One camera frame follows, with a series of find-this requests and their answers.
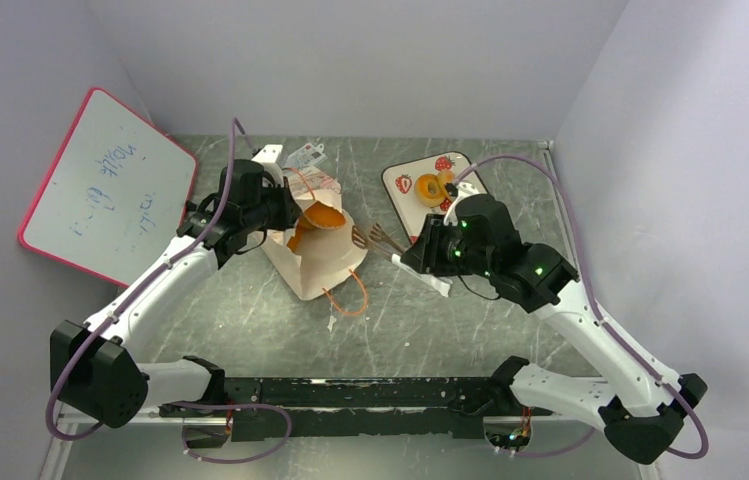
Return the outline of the orange fake bread slice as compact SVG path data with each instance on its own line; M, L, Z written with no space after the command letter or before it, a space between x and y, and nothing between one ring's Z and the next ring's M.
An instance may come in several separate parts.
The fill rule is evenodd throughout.
M303 220L300 220L295 227L294 234L290 237L288 240L286 247L292 252L297 253L301 244L301 241L306 236L307 233L309 233L313 227L305 223Z

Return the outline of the orange fake bread bun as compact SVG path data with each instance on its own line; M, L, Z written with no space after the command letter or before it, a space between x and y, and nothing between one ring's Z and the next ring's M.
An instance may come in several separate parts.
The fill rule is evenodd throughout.
M346 224L346 218L341 210L315 201L303 211L301 222L310 229L337 230Z

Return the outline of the orange fake donut bread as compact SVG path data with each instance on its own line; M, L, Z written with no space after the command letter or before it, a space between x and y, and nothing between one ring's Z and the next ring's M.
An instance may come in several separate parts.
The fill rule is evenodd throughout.
M437 175L423 174L415 181L415 195L417 200L427 208L437 208L448 199L438 181Z

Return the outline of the beige paper gift bag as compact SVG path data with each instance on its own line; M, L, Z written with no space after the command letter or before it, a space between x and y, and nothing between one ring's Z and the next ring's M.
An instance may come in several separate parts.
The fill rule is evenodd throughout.
M351 240L351 230L356 223L343 208L340 184L315 168L302 171L283 168L282 171L294 201L302 210L298 222L302 220L303 211L319 201L341 210L346 224L337 230L312 229L301 241L297 253L292 253L286 244L298 222L288 230L270 230L261 245L262 252L299 299L309 301L324 295L343 315L365 313L369 306L369 294L357 274L357 268L365 259L367 250L356 247ZM358 307L341 306L332 295L333 289L349 279L357 283L363 295Z

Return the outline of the strawberry print white tray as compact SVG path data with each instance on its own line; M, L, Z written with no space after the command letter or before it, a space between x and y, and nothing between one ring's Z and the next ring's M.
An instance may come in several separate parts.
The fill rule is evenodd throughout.
M387 196L411 241L421 232L428 214L444 214L452 204L445 181L470 166L460 152L450 151L418 160L392 165L383 170L381 179Z

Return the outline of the metal food tongs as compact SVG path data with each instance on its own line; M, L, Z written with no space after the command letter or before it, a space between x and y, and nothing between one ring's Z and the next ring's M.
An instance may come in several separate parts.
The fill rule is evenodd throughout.
M429 274L418 273L404 264L401 255L406 252L406 248L398 244L379 223L373 224L368 230L354 225L351 230L351 240L356 247L380 255L393 266L430 287L442 297L449 297L452 282Z

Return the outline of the orange fake bread roll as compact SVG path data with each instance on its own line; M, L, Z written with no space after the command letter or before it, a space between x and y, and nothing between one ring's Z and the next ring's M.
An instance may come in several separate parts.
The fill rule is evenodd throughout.
M452 184L454 180L454 173L450 169L440 170L437 173L437 181L443 190L447 189L448 184Z

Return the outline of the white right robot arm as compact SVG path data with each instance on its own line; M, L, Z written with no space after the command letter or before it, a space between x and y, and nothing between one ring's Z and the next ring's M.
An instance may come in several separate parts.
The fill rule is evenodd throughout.
M702 425L694 409L707 391L703 379L677 373L633 340L589 299L584 279L561 253L521 239L502 202L477 194L452 210L453 219L425 217L402 263L434 277L487 280L501 299L561 334L601 376L587 381L514 357L493 375L489 398L498 412L525 406L576 419L642 465L673 450L686 419Z

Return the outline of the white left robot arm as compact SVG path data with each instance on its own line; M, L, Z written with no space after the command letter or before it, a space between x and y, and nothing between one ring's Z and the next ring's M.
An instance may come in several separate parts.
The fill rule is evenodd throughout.
M293 227L301 210L269 145L252 159L231 161L218 192L205 197L140 277L81 323L62 322L50 336L51 393L45 424L60 439L56 404L119 428L145 408L170 405L211 416L228 401L225 373L194 356L138 363L131 349L185 296L236 255L251 234Z

